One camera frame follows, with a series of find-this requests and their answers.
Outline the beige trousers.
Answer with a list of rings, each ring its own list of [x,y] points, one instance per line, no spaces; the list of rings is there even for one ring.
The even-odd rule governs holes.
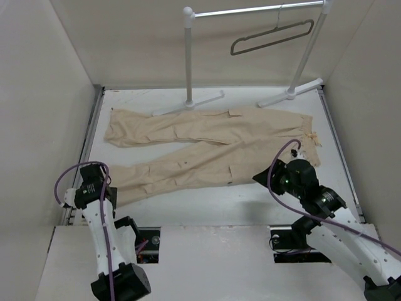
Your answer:
[[[249,184],[275,156],[291,159],[285,143],[298,140],[301,154],[319,166],[320,142],[309,115],[240,107],[149,116],[112,111],[104,139],[123,148],[183,142],[185,147],[149,162],[111,166],[121,204],[183,189]]]

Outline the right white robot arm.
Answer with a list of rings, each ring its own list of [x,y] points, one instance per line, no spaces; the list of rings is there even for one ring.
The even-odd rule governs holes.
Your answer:
[[[290,194],[304,209],[283,234],[272,234],[275,250],[313,248],[351,277],[366,300],[400,300],[400,260],[363,232],[340,195],[319,183],[308,161],[278,160],[253,180],[272,196]]]

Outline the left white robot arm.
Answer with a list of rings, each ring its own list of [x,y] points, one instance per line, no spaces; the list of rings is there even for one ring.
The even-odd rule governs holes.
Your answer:
[[[92,161],[80,168],[80,174],[73,204],[86,219],[95,246],[97,279],[91,291],[97,300],[140,300],[152,291],[135,259],[140,233],[132,218],[115,219],[117,189],[108,183],[105,164]]]

